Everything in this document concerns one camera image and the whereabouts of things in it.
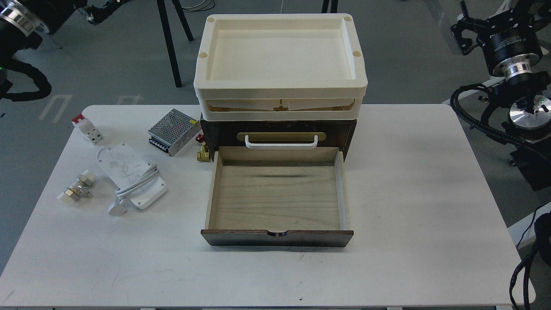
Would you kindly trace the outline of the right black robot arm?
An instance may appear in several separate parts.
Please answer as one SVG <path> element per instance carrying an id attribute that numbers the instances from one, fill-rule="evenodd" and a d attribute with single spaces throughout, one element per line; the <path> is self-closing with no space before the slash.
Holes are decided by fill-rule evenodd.
<path id="1" fill-rule="evenodd" d="M 532 0 L 520 0 L 481 20 L 471 18 L 465 2 L 460 2 L 462 15 L 450 30 L 461 53 L 468 55 L 480 47 L 489 74 L 504 81 L 492 87 L 461 86 L 449 104 L 471 129 L 503 145 L 514 145 L 513 163 L 532 190 L 538 191 L 550 186 L 550 98 L 543 94 L 550 86 L 550 74 L 532 68 L 543 58 L 536 33 L 550 23 L 551 5 L 545 0 L 533 15 L 532 4 Z M 486 93 L 488 105 L 479 119 L 460 105 L 459 96 L 468 90 Z"/>

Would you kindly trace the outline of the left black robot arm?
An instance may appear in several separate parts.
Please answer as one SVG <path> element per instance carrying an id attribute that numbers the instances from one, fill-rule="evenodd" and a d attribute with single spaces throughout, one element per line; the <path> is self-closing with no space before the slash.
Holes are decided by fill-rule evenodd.
<path id="1" fill-rule="evenodd" d="M 23 49 L 37 49 L 42 37 L 40 31 L 54 34 L 86 0 L 3 0 L 0 19 L 1 98 L 25 102 L 48 97 L 52 91 L 47 77 L 34 66 L 14 59 Z M 8 70 L 22 73 L 37 86 L 36 91 L 10 93 L 12 82 Z"/>

